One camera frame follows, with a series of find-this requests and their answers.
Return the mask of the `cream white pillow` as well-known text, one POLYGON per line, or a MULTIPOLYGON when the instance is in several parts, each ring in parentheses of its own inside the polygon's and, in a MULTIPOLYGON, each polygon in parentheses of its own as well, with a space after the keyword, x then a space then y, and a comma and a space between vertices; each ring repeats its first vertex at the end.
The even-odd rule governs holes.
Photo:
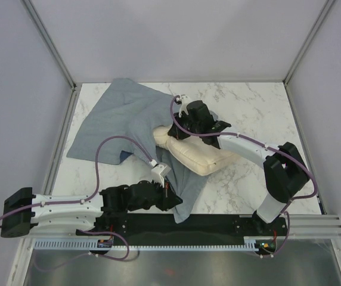
POLYGON ((168 135, 170 128, 159 126, 153 130, 156 145, 168 150, 181 164, 200 176, 210 175, 240 159, 238 154, 206 145, 196 136, 177 140, 168 135))

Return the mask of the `blue denim pillowcase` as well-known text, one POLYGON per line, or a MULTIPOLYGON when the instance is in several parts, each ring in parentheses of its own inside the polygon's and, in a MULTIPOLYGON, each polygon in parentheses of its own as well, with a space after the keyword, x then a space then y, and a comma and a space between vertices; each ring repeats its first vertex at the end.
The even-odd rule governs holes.
POLYGON ((171 171, 167 179, 183 202, 173 208, 176 223, 185 221, 206 185, 168 150, 156 145, 153 131, 170 126, 173 97, 130 79, 115 79, 87 115, 67 152, 69 158, 118 165, 133 154, 148 163, 155 159, 171 171))

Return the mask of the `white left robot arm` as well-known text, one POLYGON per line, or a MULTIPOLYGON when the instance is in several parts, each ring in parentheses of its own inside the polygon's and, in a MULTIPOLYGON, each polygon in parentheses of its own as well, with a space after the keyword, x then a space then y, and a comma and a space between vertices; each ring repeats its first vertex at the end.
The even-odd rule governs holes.
POLYGON ((68 235, 81 231, 104 235, 109 231, 111 218, 152 206, 168 211, 182 202, 169 182, 140 181, 85 197, 40 195, 25 187, 4 201, 1 237, 68 235))

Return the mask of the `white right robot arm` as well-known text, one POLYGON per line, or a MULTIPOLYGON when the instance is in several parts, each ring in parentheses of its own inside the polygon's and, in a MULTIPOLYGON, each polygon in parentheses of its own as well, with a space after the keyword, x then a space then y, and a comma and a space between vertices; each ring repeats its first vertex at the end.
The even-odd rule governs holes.
POLYGON ((173 120, 170 136, 177 140, 196 137, 204 145, 235 153, 263 169, 268 193, 253 214, 252 228, 257 234, 266 235, 294 200, 307 197, 297 193, 308 182, 315 182, 315 178, 294 144, 271 145, 244 135, 231 124, 214 119, 201 100, 190 101, 178 95, 170 108, 175 105, 179 105, 179 110, 170 111, 173 120))

